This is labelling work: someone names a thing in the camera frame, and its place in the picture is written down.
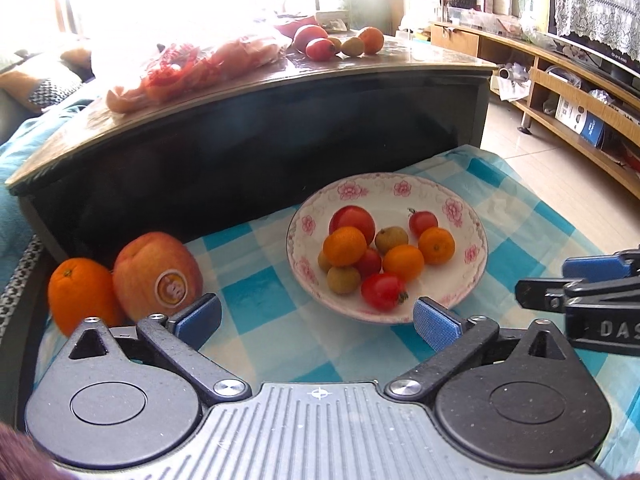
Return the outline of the red tomato with stem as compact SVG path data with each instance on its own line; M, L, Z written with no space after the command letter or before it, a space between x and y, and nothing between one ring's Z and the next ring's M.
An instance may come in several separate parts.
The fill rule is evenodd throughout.
M392 272L368 276L361 283L360 294L370 307L381 312L394 310L408 299L405 282Z

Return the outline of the small mandarin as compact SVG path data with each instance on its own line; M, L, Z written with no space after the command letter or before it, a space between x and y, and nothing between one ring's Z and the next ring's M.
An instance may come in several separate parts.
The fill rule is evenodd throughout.
M393 247L383 257L383 270L397 274L404 282L415 280L425 266L424 257L416 246L403 244Z

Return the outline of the mandarin orange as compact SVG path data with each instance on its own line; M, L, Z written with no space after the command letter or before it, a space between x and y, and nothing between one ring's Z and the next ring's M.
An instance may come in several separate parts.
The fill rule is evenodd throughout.
M364 235L353 226L343 226L323 242L322 252L331 266L351 266L368 248Z
M426 264L439 266L447 263L454 256L456 242L448 230L434 226L420 235L418 248Z

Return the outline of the small red cherry tomato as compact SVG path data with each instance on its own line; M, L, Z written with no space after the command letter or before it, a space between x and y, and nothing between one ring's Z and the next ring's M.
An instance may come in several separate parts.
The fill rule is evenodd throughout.
M365 280L370 275L378 274L382 269L382 257L376 249L368 247L362 257L352 265Z

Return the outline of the brown longan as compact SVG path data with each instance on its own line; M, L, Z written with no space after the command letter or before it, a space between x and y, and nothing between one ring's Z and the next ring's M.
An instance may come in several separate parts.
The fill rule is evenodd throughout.
M389 226L388 228L380 229L374 239L376 249L381 255L386 255L393 248L407 245L408 243L408 234L400 226Z
M332 266L326 274L329 289L337 295L348 295L357 290L361 276L353 266Z
M324 253L323 250L319 252L317 261L318 261L318 266L323 273L328 273L329 270L332 268L332 264L329 262L329 259L326 258L326 254Z

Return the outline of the large red tomato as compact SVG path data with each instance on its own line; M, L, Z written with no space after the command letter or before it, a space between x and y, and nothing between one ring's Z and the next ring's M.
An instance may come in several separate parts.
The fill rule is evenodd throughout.
M373 217L362 207L355 205L344 206L335 211L330 223L329 233L332 234L337 229L351 226L359 230L368 245L373 242L376 234L376 226Z

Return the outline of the red apple with sticker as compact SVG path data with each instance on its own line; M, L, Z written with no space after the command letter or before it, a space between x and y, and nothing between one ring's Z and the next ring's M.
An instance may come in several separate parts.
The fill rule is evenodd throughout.
M113 270L116 297L130 320L167 316L189 307L203 293L203 277L191 253L163 232L139 236L118 254Z

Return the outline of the large orange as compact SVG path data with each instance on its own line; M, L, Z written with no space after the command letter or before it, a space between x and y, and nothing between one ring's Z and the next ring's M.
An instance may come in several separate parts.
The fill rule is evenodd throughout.
M47 296L53 322L65 337L90 316L99 318L108 327L126 321L111 272L88 258L63 261L50 277Z

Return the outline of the blue white box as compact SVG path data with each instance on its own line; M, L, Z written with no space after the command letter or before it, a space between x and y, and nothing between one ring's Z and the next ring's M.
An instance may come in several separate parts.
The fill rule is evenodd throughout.
M600 148L604 136L604 121L590 113L585 107L573 104L562 96L554 117L564 126L579 134L595 148Z

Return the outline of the brown longan in plate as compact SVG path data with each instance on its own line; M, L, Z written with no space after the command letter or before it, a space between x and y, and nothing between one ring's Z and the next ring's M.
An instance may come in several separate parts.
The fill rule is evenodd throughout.
M326 254L324 253L323 250L319 252L317 261L318 261L318 266L323 273L328 273L329 270L332 268L332 264L329 262L329 259L326 258Z

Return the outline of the white floral porcelain plate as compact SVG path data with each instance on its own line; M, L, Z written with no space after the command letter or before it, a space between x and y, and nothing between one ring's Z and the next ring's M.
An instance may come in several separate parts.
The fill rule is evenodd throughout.
M314 300L378 324L411 322L421 296L456 306L488 258L473 208L408 174L360 174L327 185L299 207L285 241L294 276Z

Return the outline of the dark coffee table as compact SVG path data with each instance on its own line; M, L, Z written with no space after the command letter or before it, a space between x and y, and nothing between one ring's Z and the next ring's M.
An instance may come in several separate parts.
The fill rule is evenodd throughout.
M482 140L491 62L424 41L325 63L299 53L128 116L95 100L8 189L51 256L112 264L138 236L188 242L354 174Z

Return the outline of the white lace curtain cloth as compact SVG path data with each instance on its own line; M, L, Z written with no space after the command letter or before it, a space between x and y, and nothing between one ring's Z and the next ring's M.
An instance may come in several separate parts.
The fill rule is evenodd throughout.
M556 33L575 34L639 58L639 0L554 0Z

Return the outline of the red plastic bag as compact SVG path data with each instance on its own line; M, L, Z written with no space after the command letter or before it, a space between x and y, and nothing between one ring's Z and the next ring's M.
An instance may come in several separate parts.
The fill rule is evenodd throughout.
M277 62L290 44L288 37L280 32L270 36L243 36L216 48L171 44L146 66L135 84L108 90L105 103L118 114L165 103Z

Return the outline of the fruit pile on table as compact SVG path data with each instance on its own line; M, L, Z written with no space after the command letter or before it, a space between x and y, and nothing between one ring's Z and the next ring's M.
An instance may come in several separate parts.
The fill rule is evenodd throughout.
M376 27L365 27L355 35L331 35L329 24L321 24L314 15L277 18L273 26L292 40L292 48L314 62L326 62L343 55L362 58L377 55L385 44L385 36Z

